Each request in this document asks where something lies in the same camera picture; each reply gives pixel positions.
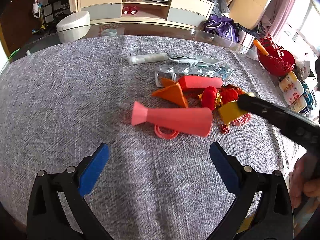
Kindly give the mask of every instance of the wall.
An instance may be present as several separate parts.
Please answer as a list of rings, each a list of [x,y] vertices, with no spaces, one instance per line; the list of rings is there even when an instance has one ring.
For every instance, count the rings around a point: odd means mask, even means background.
[[[5,43],[11,54],[21,48],[32,36],[32,29],[41,26],[32,15],[33,0],[11,0],[0,16]]]

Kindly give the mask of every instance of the human hand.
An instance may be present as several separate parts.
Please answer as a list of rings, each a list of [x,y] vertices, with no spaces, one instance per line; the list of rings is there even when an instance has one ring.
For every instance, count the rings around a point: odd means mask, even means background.
[[[294,165],[293,172],[290,173],[290,200],[292,208],[297,208],[301,204],[301,194],[304,186],[304,157],[300,158]]]
[[[303,186],[303,193],[307,197],[320,197],[320,179],[307,181]]]

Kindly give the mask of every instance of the white stool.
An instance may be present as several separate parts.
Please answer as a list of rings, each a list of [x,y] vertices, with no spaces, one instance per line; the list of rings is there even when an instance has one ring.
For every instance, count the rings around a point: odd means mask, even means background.
[[[70,14],[57,24],[57,31],[61,43],[79,40],[85,36],[89,30],[90,14],[88,11]]]

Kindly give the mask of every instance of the pink foam tube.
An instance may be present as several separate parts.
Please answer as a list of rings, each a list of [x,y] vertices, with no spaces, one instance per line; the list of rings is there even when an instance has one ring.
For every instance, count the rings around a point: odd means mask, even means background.
[[[133,105],[131,124],[149,122],[160,127],[206,137],[211,130],[209,108],[147,108],[137,101]]]

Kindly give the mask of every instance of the glass tabletop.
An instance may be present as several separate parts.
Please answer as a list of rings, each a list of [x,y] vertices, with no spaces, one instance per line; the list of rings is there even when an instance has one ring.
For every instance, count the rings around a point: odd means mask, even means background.
[[[216,45],[232,51],[256,58],[257,53],[239,43],[232,42],[220,36],[195,29],[182,29],[172,25],[156,25],[148,23],[103,23],[86,25],[61,32],[53,33],[20,48],[9,58],[8,63],[14,62],[26,55],[64,42],[87,39],[100,36],[137,35],[170,37],[192,41],[200,41]]]

